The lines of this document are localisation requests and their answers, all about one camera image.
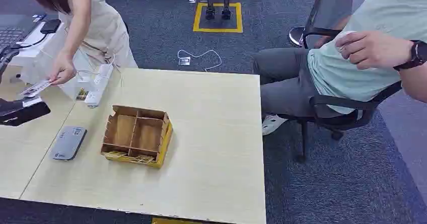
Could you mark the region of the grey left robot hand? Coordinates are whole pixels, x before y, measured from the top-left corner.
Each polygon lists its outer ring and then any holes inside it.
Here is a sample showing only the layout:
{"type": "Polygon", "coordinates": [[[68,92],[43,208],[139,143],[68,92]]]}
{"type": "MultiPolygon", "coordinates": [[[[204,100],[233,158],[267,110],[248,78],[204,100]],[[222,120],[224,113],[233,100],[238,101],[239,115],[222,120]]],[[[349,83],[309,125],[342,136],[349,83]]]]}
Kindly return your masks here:
{"type": "Polygon", "coordinates": [[[1,74],[0,74],[1,80],[8,64],[18,54],[19,54],[19,49],[13,48],[11,46],[1,46],[1,74]]]}

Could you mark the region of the person's hand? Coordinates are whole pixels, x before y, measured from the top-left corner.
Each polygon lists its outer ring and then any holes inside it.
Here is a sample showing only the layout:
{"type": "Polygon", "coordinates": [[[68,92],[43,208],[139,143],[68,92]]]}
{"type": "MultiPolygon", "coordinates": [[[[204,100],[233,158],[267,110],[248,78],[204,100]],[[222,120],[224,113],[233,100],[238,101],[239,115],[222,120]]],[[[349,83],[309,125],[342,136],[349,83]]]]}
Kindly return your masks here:
{"type": "Polygon", "coordinates": [[[60,52],[53,64],[52,72],[49,76],[49,81],[52,85],[62,85],[77,74],[77,70],[73,64],[73,55],[69,52],[60,52]]]}

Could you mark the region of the person's hand with watch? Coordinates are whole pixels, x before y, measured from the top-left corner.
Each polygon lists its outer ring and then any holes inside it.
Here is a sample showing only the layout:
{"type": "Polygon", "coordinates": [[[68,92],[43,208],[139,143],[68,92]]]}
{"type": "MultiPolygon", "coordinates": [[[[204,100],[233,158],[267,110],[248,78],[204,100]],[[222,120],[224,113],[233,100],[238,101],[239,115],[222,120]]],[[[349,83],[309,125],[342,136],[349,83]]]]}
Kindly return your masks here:
{"type": "Polygon", "coordinates": [[[351,32],[335,42],[342,57],[358,69],[393,68],[411,60],[410,40],[377,31],[351,32]]]}

